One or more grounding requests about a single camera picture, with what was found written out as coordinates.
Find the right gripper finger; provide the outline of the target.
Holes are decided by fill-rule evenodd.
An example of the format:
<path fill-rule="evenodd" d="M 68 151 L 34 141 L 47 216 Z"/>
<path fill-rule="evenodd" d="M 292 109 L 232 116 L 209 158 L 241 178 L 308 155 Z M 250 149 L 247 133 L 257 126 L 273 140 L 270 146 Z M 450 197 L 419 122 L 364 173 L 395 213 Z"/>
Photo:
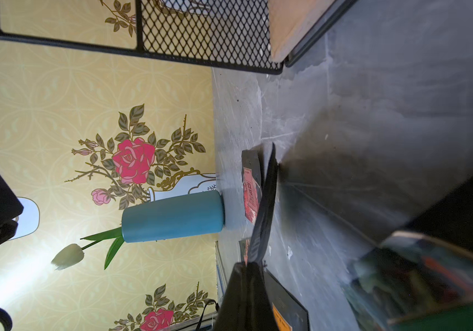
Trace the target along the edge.
<path fill-rule="evenodd" d="M 258 263 L 234 265 L 214 330 L 278 330 Z"/>

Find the green tea bag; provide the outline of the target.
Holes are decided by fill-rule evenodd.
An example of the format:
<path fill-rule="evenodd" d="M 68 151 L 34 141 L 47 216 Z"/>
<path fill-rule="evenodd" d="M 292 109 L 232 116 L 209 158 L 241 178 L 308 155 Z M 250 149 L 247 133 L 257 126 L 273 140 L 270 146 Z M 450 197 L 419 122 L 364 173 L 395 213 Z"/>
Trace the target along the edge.
<path fill-rule="evenodd" d="M 361 330 L 473 330 L 473 177 L 349 271 Z"/>

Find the black wire mesh shelf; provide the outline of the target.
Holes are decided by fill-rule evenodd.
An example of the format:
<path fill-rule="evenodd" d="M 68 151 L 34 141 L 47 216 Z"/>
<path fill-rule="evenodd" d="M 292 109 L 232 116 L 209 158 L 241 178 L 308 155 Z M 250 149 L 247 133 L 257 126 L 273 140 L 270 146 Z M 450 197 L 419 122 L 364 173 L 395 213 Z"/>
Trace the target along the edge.
<path fill-rule="evenodd" d="M 352 6 L 352 1 L 115 1 L 105 21 L 128 31 L 135 41 L 131 48 L 8 33 L 1 21 L 0 41 L 281 74 Z"/>

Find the earl grey red tea bag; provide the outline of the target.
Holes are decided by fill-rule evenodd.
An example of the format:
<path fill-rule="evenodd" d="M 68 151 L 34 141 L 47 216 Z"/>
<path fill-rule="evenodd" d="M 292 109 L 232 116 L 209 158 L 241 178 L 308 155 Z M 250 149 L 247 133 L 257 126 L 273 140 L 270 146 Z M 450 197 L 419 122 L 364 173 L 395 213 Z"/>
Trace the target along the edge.
<path fill-rule="evenodd" d="M 243 150 L 241 156 L 245 216 L 255 224 L 262 198 L 261 160 L 257 150 Z"/>

